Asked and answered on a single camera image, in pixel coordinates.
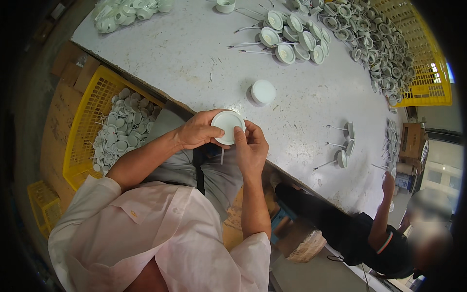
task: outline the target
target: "white lamp cap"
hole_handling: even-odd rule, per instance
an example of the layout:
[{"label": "white lamp cap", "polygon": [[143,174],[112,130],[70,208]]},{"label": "white lamp cap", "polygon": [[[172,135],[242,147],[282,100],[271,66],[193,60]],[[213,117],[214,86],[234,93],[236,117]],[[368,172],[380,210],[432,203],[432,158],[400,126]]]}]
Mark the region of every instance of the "white lamp cap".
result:
[{"label": "white lamp cap", "polygon": [[265,106],[276,98],[276,89],[267,80],[258,80],[251,87],[251,96],[260,106]]}]

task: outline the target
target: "white workbench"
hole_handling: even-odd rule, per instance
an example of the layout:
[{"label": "white workbench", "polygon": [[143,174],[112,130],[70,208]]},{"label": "white workbench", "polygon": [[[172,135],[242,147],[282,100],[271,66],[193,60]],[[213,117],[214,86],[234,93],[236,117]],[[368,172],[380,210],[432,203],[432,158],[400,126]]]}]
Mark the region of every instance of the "white workbench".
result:
[{"label": "white workbench", "polygon": [[[276,10],[287,11],[273,1]],[[257,3],[271,8],[257,0],[237,0],[236,7],[263,12]],[[373,93],[368,71],[332,34],[330,55],[320,66],[311,61],[285,66],[273,56],[227,50],[228,45],[253,42],[258,29],[233,32],[257,21],[238,12],[220,14],[214,6],[177,0],[170,13],[108,35],[98,34],[88,15],[71,40],[192,111],[227,108],[240,113],[263,129],[273,165],[343,211],[373,217],[382,200],[383,171],[370,163],[382,164],[386,118],[400,123],[400,117],[389,113],[382,95]],[[316,16],[311,19],[323,26]],[[277,90],[276,100],[266,107],[247,98],[248,88],[259,79]],[[349,167],[329,165],[313,172],[338,150],[325,142],[345,142],[342,131],[326,125],[343,127],[347,121],[356,127]]]}]

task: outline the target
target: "white shirt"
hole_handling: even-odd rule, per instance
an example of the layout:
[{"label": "white shirt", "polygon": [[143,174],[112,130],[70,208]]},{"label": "white shirt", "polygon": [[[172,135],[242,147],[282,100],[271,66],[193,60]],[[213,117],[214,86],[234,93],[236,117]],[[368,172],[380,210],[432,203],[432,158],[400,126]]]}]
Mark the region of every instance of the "white shirt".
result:
[{"label": "white shirt", "polygon": [[230,253],[220,216],[196,188],[151,182],[121,194],[88,176],[49,237],[67,291],[123,291],[155,257],[170,291],[267,291],[264,232]]}]

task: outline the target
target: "gray pants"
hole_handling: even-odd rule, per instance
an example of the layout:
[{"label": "gray pants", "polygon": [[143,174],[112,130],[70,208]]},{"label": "gray pants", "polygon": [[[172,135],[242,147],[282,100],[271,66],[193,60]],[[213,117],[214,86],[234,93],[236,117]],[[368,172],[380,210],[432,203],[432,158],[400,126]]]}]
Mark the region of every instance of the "gray pants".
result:
[{"label": "gray pants", "polygon": [[[168,109],[161,110],[154,126],[146,138],[146,143],[170,132],[185,121]],[[220,165],[220,154],[201,165],[204,173],[205,196],[210,200],[222,221],[227,219],[226,210],[232,205],[243,185],[243,178],[236,163],[235,146],[224,153],[224,162]],[[196,169],[192,164],[193,150],[182,150],[156,168],[145,180],[174,182],[180,185],[196,187]]]}]

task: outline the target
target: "yellow plastic crate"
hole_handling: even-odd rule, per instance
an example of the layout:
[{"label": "yellow plastic crate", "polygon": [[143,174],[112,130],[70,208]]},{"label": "yellow plastic crate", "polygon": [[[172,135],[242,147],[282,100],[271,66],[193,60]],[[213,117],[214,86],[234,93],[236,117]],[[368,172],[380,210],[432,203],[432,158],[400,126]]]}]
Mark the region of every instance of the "yellow plastic crate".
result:
[{"label": "yellow plastic crate", "polygon": [[396,107],[452,105],[446,58],[415,7],[407,0],[381,0],[375,7],[399,27],[414,57],[414,81]]},{"label": "yellow plastic crate", "polygon": [[63,162],[63,177],[77,191],[88,175],[101,178],[92,166],[92,143],[102,125],[101,117],[112,110],[111,99],[123,88],[130,88],[160,107],[164,104],[110,69],[99,66],[86,88],[71,126]]},{"label": "yellow plastic crate", "polygon": [[50,232],[62,217],[60,198],[42,180],[28,185],[28,196],[37,227],[49,239]]}]

